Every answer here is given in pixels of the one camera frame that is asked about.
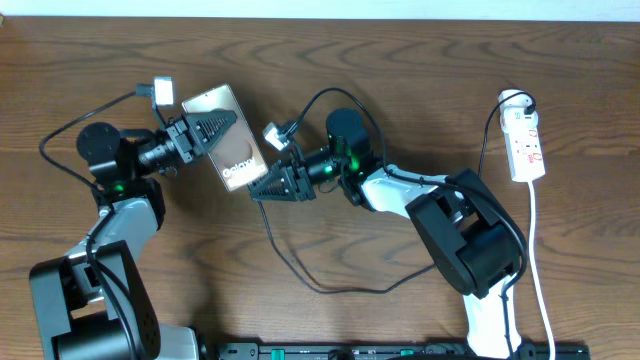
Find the Samsung Galaxy smartphone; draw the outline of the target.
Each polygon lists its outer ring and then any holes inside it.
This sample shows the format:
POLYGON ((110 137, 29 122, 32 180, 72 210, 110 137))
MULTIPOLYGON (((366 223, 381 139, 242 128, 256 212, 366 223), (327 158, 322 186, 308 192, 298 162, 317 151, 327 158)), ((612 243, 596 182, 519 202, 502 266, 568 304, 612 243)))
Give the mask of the Samsung Galaxy smartphone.
POLYGON ((236 122, 209 151, 209 157, 229 192, 268 173, 263 154, 229 84, 185 100, 182 107, 187 113, 229 110, 237 115, 236 122))

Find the white power strip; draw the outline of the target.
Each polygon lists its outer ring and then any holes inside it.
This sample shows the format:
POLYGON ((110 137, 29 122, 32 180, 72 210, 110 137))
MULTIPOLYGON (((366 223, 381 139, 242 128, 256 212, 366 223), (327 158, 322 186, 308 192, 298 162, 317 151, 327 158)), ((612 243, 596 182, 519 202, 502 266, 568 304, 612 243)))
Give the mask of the white power strip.
POLYGON ((511 179, 533 182, 546 173, 534 101, 518 89, 502 91, 498 101, 511 179))

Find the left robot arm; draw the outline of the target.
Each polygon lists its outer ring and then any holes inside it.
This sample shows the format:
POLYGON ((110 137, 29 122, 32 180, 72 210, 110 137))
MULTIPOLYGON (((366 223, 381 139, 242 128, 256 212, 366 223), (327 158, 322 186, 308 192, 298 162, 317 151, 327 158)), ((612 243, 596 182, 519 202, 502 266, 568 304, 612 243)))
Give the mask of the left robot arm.
POLYGON ((207 156, 237 119, 217 109, 183 114, 157 131, 96 122, 80 132, 76 148, 96 178, 99 219, 64 256, 29 273, 45 358, 206 358, 195 330, 158 321, 136 260, 166 213, 154 174, 207 156))

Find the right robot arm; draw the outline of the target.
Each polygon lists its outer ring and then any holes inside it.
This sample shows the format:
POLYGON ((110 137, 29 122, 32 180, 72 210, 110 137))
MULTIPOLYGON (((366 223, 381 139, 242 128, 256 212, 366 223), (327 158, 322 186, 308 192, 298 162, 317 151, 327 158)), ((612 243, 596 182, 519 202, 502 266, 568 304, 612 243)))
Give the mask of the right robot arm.
POLYGON ((475 172, 402 171, 375 154, 363 120, 355 109, 331 112, 326 146, 308 154, 294 139, 297 122, 269 124, 264 139, 290 157, 250 184, 251 198, 309 201, 316 197, 315 186, 336 180, 352 205, 409 219, 435 267, 463 296, 471 350, 481 357, 515 358, 521 339, 511 296, 528 261, 521 231, 475 172))

